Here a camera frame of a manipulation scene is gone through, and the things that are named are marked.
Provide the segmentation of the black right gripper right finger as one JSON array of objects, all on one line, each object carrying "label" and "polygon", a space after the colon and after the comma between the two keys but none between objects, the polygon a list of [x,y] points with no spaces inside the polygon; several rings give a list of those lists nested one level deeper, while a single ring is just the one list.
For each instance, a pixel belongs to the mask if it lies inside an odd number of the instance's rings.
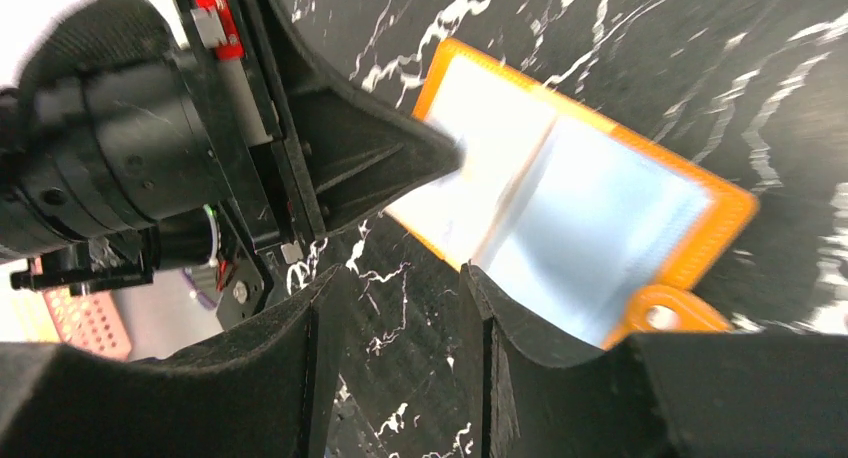
[{"label": "black right gripper right finger", "polygon": [[477,457],[843,457],[847,340],[636,333],[595,348],[460,272]]}]

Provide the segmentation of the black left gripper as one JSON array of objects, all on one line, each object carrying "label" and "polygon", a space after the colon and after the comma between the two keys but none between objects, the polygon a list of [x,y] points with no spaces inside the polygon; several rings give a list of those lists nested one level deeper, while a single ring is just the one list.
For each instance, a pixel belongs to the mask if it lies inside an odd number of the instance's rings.
[{"label": "black left gripper", "polygon": [[76,0],[1,90],[15,290],[110,290],[312,238],[312,180],[259,0]]}]

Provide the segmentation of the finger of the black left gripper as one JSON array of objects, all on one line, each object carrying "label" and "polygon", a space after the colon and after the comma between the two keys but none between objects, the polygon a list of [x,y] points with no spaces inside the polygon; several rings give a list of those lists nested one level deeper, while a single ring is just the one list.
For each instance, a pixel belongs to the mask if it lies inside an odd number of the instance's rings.
[{"label": "finger of the black left gripper", "polygon": [[293,231],[320,240],[459,168],[452,139],[351,83],[306,43],[281,0],[251,0],[282,131]]}]

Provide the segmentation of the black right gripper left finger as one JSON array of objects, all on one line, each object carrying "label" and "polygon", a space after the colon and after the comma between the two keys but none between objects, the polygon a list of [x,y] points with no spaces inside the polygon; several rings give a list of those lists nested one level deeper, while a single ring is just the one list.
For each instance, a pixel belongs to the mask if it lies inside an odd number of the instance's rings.
[{"label": "black right gripper left finger", "polygon": [[65,344],[1,347],[5,457],[321,457],[350,272],[163,360]]}]

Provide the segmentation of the orange leather card holder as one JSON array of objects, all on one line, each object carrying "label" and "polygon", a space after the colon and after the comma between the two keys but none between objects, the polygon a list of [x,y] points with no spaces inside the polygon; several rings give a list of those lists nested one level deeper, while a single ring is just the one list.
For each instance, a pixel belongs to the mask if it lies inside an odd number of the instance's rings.
[{"label": "orange leather card holder", "polygon": [[756,214],[752,193],[455,39],[414,114],[464,159],[388,211],[450,266],[600,348],[730,329],[693,289]]}]

